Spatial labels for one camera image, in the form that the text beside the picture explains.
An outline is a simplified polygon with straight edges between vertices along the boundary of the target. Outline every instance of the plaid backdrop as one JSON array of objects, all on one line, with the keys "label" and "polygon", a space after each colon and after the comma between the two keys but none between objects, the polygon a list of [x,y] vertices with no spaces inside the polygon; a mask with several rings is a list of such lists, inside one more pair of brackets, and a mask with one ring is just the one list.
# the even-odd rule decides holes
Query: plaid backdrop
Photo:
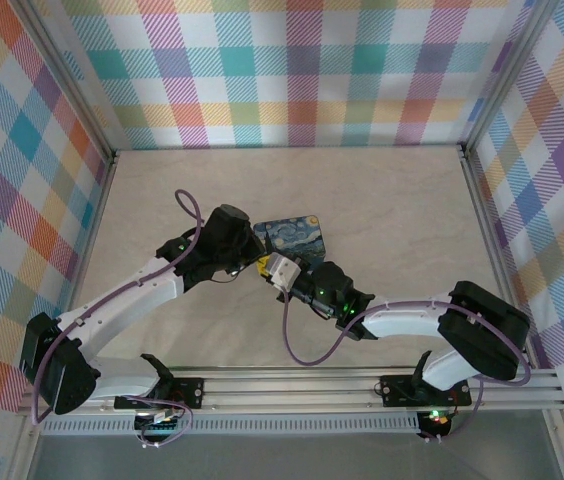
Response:
[{"label": "plaid backdrop", "polygon": [[154,149],[457,143],[533,0],[35,3],[112,143]]},{"label": "plaid backdrop", "polygon": [[564,386],[564,0],[478,153],[482,189],[535,344]]},{"label": "plaid backdrop", "polygon": [[17,438],[24,326],[66,307],[105,163],[0,0],[0,472]]}]

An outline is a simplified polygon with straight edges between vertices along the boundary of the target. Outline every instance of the purple cable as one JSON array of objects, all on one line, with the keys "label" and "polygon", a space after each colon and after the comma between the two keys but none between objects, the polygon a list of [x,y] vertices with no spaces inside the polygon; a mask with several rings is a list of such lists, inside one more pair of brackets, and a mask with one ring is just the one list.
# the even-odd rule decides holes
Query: purple cable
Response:
[{"label": "purple cable", "polygon": [[125,395],[125,397],[128,398],[129,400],[138,400],[138,401],[144,402],[144,403],[153,403],[153,404],[156,404],[156,405],[169,405],[171,407],[181,408],[182,410],[184,410],[185,412],[187,412],[189,414],[189,423],[182,430],[180,430],[178,433],[173,434],[173,435],[169,435],[165,440],[162,440],[161,442],[149,442],[146,439],[146,437],[144,436],[144,429],[141,430],[140,431],[140,442],[142,442],[144,445],[146,445],[148,447],[156,447],[156,448],[157,447],[163,447],[164,445],[167,445],[171,442],[174,442],[175,440],[180,438],[182,435],[184,435],[186,432],[191,430],[191,428],[193,427],[193,410],[191,410],[184,403],[172,402],[171,400],[154,400],[152,398],[136,397],[136,396],[133,396],[133,395]]},{"label": "purple cable", "polygon": [[[299,363],[300,365],[303,365],[305,367],[314,367],[315,365],[319,365],[320,363],[327,360],[331,355],[333,355],[333,352],[335,352],[335,350],[340,346],[340,343],[342,343],[342,340],[344,340],[344,337],[346,336],[347,332],[361,318],[363,318],[367,315],[373,315],[375,313],[388,311],[391,308],[396,308],[396,309],[398,309],[398,308],[421,308],[421,307],[426,308],[426,307],[430,307],[431,303],[432,303],[431,300],[415,300],[415,301],[387,302],[387,303],[382,304],[382,305],[377,305],[375,307],[371,307],[371,308],[357,314],[353,318],[353,320],[351,320],[347,324],[347,326],[344,327],[344,330],[342,330],[342,333],[340,333],[340,335],[338,336],[338,338],[335,341],[335,343],[333,344],[333,346],[324,355],[322,355],[317,360],[313,360],[312,362],[306,362],[304,360],[299,359],[295,355],[295,353],[293,353],[293,351],[291,350],[291,345],[289,344],[289,334],[288,334],[289,293],[286,290],[283,289],[282,294],[284,295],[284,313],[282,314],[283,315],[282,316],[282,334],[283,334],[283,337],[284,337],[284,345],[286,346],[286,349],[289,352],[289,354],[291,355],[291,357],[293,358],[293,360],[295,360],[297,363]],[[501,340],[515,354],[515,356],[518,358],[518,361],[520,362],[520,364],[524,368],[524,377],[522,377],[520,380],[515,380],[515,381],[497,380],[495,378],[485,377],[484,375],[476,375],[475,378],[480,383],[480,389],[478,391],[478,397],[475,401],[475,405],[473,406],[473,410],[471,410],[470,416],[464,421],[464,423],[462,423],[462,425],[460,425],[458,428],[456,428],[453,431],[453,435],[456,435],[456,434],[462,432],[463,430],[465,430],[471,424],[471,422],[473,422],[473,419],[475,418],[475,415],[477,414],[478,409],[480,408],[480,404],[482,403],[482,396],[484,395],[484,382],[497,383],[499,385],[509,385],[509,386],[512,386],[512,387],[516,387],[516,386],[521,387],[522,385],[526,385],[527,383],[529,383],[529,380],[531,379],[531,367],[527,363],[527,361],[524,358],[524,355],[522,354],[520,349],[518,347],[516,347],[513,344],[513,342],[511,340],[509,340],[509,338],[506,337],[500,330],[495,328],[493,325],[488,323],[486,320],[484,320],[479,315],[471,312],[470,310],[467,310],[464,307],[461,307],[459,305],[454,305],[452,303],[435,302],[435,306],[441,307],[441,308],[450,308],[452,310],[455,310],[457,312],[460,312],[460,313],[466,315],[467,318],[474,319],[481,326],[485,327],[493,335],[495,335],[499,340]]]},{"label": "purple cable", "polygon": [[77,322],[79,320],[84,321],[88,319],[96,310],[101,308],[103,305],[109,303],[111,300],[116,298],[121,293],[126,292],[128,289],[136,286],[141,287],[144,283],[148,282],[149,280],[152,280],[155,277],[162,275],[164,272],[170,270],[178,263],[180,263],[195,248],[195,245],[198,243],[198,239],[200,238],[200,232],[202,231],[202,224],[204,223],[204,221],[202,220],[202,214],[200,213],[200,206],[198,205],[198,202],[196,202],[195,198],[193,198],[193,195],[191,195],[189,192],[182,189],[176,190],[175,200],[178,202],[178,205],[180,205],[180,207],[182,207],[187,214],[193,216],[192,212],[188,208],[186,208],[182,203],[182,200],[180,200],[180,195],[184,195],[185,197],[187,197],[190,200],[191,204],[193,205],[193,209],[195,210],[196,225],[195,225],[195,233],[193,235],[193,239],[191,240],[191,243],[189,243],[189,246],[168,265],[165,265],[164,267],[156,270],[155,272],[149,273],[148,275],[141,277],[137,281],[126,283],[122,285],[120,288],[102,297],[100,300],[98,300],[93,305],[91,305],[90,308],[85,310],[84,313],[82,313],[82,315],[80,315],[75,321],[73,321],[73,323],[71,323],[68,327],[66,327],[64,331],[60,333],[60,335],[57,336],[57,338],[53,341],[53,343],[51,343],[49,349],[42,357],[42,361],[40,362],[40,366],[38,367],[38,373],[36,374],[35,380],[33,381],[33,401],[31,402],[31,423],[33,425],[39,425],[40,422],[44,420],[52,411],[52,408],[49,407],[44,411],[44,413],[42,413],[42,415],[38,416],[38,405],[39,405],[38,401],[40,396],[40,387],[42,386],[42,378],[44,377],[44,372],[46,371],[46,367],[51,361],[51,357],[53,356],[53,353],[58,348],[62,340],[64,340],[69,335],[69,333],[71,333],[78,326]]}]

